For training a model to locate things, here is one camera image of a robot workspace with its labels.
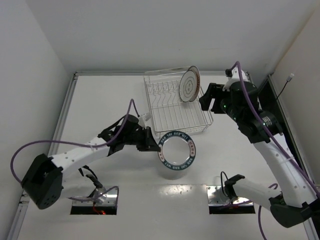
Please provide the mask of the white plate with green rings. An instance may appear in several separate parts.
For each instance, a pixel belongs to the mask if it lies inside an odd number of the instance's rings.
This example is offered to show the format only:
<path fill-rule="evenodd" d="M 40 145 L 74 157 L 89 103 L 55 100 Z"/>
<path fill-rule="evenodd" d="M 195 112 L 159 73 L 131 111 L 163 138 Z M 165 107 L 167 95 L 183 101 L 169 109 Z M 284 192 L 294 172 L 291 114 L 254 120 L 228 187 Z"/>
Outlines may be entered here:
<path fill-rule="evenodd" d="M 179 84 L 179 97 L 183 102 L 189 102 L 196 90 L 196 76 L 192 71 L 186 71 Z"/>

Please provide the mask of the plate with teal lettered rim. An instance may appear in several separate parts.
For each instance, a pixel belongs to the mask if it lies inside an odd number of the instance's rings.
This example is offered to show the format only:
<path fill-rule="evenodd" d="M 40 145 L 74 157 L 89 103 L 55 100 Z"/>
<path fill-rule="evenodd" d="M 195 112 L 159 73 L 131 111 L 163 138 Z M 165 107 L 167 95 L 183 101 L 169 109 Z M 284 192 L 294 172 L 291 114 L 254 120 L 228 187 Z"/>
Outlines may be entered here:
<path fill-rule="evenodd" d="M 185 171 L 196 158 L 196 144 L 185 132 L 167 132 L 158 142 L 158 158 L 171 171 Z"/>

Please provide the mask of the white plate with orange sunburst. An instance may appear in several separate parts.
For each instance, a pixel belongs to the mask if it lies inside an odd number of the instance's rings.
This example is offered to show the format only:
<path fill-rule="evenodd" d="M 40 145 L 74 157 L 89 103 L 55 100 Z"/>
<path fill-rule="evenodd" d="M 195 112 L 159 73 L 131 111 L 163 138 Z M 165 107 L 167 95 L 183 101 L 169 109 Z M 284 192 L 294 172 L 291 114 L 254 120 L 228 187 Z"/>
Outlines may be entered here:
<path fill-rule="evenodd" d="M 195 74 L 195 79 L 196 79 L 196 88 L 195 88 L 195 92 L 192 96 L 192 98 L 190 99 L 189 102 L 193 102 L 196 100 L 198 94 L 199 94 L 199 90 L 200 90 L 200 86 L 201 86 L 201 75 L 200 75 L 200 71 L 199 69 L 195 66 L 192 65 L 188 68 L 188 71 L 192 71 Z"/>

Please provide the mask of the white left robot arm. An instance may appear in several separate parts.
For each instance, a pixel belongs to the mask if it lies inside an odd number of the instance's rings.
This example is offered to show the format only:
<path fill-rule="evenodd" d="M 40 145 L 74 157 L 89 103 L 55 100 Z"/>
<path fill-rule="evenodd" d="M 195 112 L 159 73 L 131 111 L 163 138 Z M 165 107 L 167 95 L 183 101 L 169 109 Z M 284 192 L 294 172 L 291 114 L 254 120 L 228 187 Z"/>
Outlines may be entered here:
<path fill-rule="evenodd" d="M 98 203 L 108 190 L 96 175 L 89 171 L 88 165 L 121 151 L 126 145 L 135 146 L 140 152 L 161 150 L 151 128 L 144 125 L 143 119 L 127 114 L 88 143 L 76 143 L 74 149 L 60 154 L 38 155 L 23 177 L 21 186 L 40 210 L 49 208 L 60 197 L 78 202 Z M 67 178 L 81 169 L 89 171 L 86 178 L 93 183 L 95 189 L 85 190 L 77 196 L 70 192 L 76 186 L 69 184 Z"/>

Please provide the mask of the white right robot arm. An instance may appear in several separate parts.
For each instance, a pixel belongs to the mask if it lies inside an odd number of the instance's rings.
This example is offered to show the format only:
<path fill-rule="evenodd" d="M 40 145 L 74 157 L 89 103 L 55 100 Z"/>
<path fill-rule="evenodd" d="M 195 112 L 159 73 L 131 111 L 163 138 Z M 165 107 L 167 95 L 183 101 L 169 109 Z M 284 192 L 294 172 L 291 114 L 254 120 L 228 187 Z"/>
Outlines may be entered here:
<path fill-rule="evenodd" d="M 254 84 L 236 81 L 225 90 L 222 84 L 210 83 L 199 103 L 203 111 L 226 114 L 237 124 L 280 186 L 280 190 L 272 190 L 237 174 L 224 182 L 222 194 L 230 200 L 242 197 L 259 204 L 285 228 L 320 214 L 320 198 L 291 155 L 277 118 L 259 108 Z"/>

